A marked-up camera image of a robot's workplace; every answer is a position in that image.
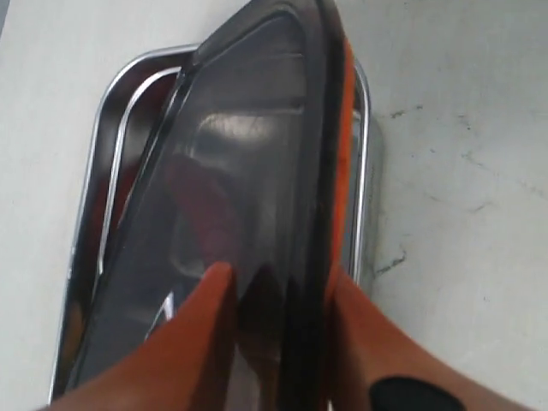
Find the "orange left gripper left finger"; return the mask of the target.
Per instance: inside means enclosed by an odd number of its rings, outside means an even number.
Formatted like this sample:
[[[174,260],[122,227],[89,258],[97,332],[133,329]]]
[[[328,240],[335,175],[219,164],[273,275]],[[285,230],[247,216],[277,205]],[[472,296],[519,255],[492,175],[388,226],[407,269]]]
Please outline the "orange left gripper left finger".
[[[221,410],[235,346],[235,275],[210,266],[177,315],[51,410]]]

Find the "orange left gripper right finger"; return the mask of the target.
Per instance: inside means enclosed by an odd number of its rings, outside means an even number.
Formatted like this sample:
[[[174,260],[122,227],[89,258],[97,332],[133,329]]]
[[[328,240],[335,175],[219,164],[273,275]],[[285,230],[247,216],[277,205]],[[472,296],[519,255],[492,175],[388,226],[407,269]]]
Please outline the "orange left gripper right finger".
[[[339,266],[331,269],[325,308],[325,398],[335,410],[525,408],[424,350]]]

